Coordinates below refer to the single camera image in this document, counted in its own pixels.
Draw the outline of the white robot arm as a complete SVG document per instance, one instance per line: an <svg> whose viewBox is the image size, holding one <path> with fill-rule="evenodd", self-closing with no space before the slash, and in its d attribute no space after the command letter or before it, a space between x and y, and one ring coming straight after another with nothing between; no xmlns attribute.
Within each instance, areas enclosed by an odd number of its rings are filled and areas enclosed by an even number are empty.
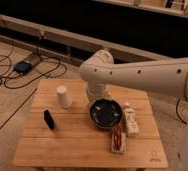
<svg viewBox="0 0 188 171"><path fill-rule="evenodd" d="M188 101L188 58L115 64L107 50L99 50L79 67L93 96L103 94L106 84L156 92ZM188 124L174 171L188 171Z"/></svg>

